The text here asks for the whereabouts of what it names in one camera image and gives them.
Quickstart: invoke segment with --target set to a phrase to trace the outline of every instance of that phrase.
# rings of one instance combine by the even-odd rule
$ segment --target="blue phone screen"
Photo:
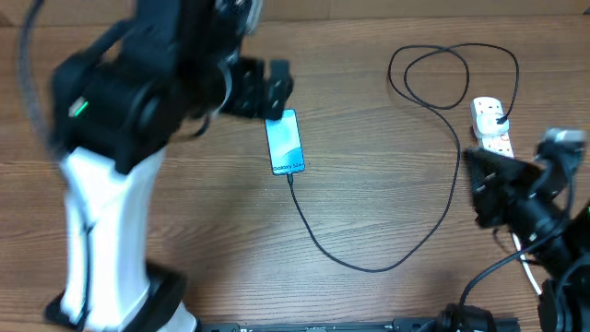
[[[295,110],[285,110],[278,121],[266,120],[266,136],[273,174],[305,171]]]

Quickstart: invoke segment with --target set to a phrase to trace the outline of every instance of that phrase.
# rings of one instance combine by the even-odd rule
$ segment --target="white power strip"
[[[471,102],[471,116],[473,118],[473,132],[478,138],[481,148],[508,158],[514,158],[513,147],[508,136],[509,120],[503,124],[498,124],[498,119],[504,116],[500,101],[492,97],[475,98]],[[518,237],[512,234],[512,238],[516,251],[520,251],[522,248]],[[526,256],[521,255],[520,259],[528,281],[533,286],[535,293],[541,295],[541,289],[535,277],[533,277],[531,268],[525,262]]]

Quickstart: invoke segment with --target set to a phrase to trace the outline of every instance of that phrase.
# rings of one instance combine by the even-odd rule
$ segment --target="green led light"
[[[89,103],[86,101],[82,106],[80,106],[79,109],[77,109],[74,116],[79,116],[82,113],[82,111],[84,111],[84,109],[86,109],[88,106],[89,106]]]

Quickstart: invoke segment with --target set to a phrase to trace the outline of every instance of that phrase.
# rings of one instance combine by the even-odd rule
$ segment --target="wooden table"
[[[39,87],[46,92],[52,69],[103,29],[37,30]],[[511,138],[517,158],[528,160],[548,126],[590,129],[589,29],[582,16],[266,23],[245,52],[292,63],[296,88],[289,106],[299,113],[308,168],[295,177],[295,187],[319,241],[352,264],[383,267],[407,253],[440,217],[455,162],[444,124],[388,88],[391,53],[411,43],[459,42],[513,51],[522,79]],[[0,330],[57,331],[41,325],[41,313],[65,285],[65,186],[22,110],[14,79],[17,33],[0,30]],[[506,104],[514,69],[504,53],[460,52],[472,86],[463,104],[443,113],[466,148],[476,145],[469,101],[494,96]],[[403,64],[419,54],[400,55],[396,82]],[[416,65],[410,84],[444,104],[458,98],[464,79],[461,64],[440,55]],[[184,300],[206,322],[433,316],[505,256],[490,231],[474,222],[464,165],[441,228],[406,263],[375,275],[340,267],[313,246],[286,179],[270,174],[262,123],[223,118],[201,139],[170,144],[168,156],[151,205],[147,255],[187,274]],[[576,211],[590,195],[588,163],[577,183]],[[538,329],[534,294],[515,263],[482,281],[468,302]]]

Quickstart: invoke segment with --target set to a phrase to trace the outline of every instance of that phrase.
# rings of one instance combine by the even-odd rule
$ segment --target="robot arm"
[[[28,43],[42,4],[33,2],[19,57],[34,111]],[[272,61],[265,78],[264,61],[241,57],[261,9],[261,0],[138,0],[133,18],[55,69],[48,147],[58,151],[52,155],[70,191],[67,284],[46,309],[50,321],[78,331],[200,327],[181,303],[184,277],[146,266],[148,203],[165,147],[184,119],[282,117],[293,89],[289,63]],[[109,61],[105,53],[116,42],[121,51]],[[45,139],[41,124],[36,131]]]
[[[570,218],[574,175],[584,160],[585,132],[553,128],[538,145],[536,165],[505,158],[485,149],[466,152],[472,176],[473,205],[481,228],[507,226],[551,278],[543,284],[538,314],[544,332],[590,329],[590,202]],[[568,186],[567,204],[553,200]],[[465,305],[470,289],[487,273],[512,259],[502,260],[475,278],[459,305],[450,304],[437,321],[437,330],[495,331],[491,313]]]

